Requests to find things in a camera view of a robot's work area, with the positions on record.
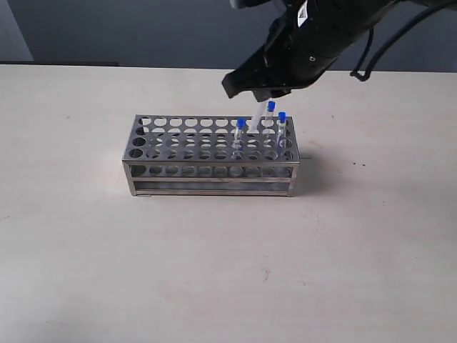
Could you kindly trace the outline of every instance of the robotic arm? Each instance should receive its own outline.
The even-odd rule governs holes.
[[[230,0],[236,9],[268,1]],[[252,91],[260,102],[312,85],[400,1],[405,0],[282,0],[285,12],[272,23],[266,43],[222,81],[228,97]],[[434,13],[457,9],[457,0],[411,1]]]

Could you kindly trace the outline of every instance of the metal test tube rack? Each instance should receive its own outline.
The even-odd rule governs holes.
[[[292,118],[281,149],[275,117],[258,133],[245,127],[241,153],[231,147],[238,118],[136,116],[122,159],[131,194],[292,197],[300,164]]]

